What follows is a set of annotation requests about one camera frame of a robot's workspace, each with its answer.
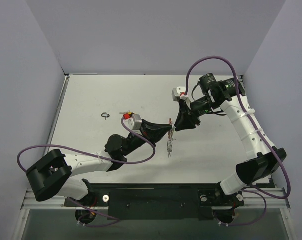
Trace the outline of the red-handled metal keyring holder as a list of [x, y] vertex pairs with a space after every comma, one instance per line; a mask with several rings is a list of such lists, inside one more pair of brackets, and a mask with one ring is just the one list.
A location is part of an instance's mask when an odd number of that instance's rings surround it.
[[168, 141], [167, 141], [167, 153], [168, 153], [168, 158], [171, 157], [171, 154], [173, 152], [173, 142], [175, 141], [175, 138], [173, 137], [173, 134], [175, 131], [172, 130], [174, 127], [174, 123], [172, 119], [169, 119], [169, 125], [171, 125], [171, 130], [168, 132]]

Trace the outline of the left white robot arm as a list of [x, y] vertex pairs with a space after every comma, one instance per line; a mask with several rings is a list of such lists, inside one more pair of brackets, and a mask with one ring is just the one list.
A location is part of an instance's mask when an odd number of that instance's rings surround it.
[[65, 147], [54, 146], [41, 159], [29, 167], [25, 173], [38, 202], [54, 196], [72, 198], [83, 206], [92, 203], [93, 190], [86, 179], [76, 180], [76, 175], [92, 172], [112, 172], [128, 165], [126, 156], [143, 144], [155, 150], [156, 143], [167, 135], [171, 124], [153, 124], [145, 120], [130, 121], [126, 130], [127, 137], [111, 135], [104, 150], [97, 153], [85, 153], [74, 150], [74, 154], [63, 154]]

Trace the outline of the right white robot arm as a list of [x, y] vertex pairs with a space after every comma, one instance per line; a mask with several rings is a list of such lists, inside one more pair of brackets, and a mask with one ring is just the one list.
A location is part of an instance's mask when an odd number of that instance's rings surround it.
[[179, 104], [175, 131], [195, 129], [200, 125], [201, 116], [221, 109], [237, 132], [247, 156], [247, 160], [237, 164], [235, 173], [221, 181], [214, 192], [215, 201], [223, 205], [232, 199], [233, 194], [273, 174], [287, 154], [266, 136], [239, 82], [232, 78], [217, 81], [209, 73], [199, 79], [198, 85], [203, 97], [192, 102], [186, 95], [185, 87], [172, 90], [172, 98]]

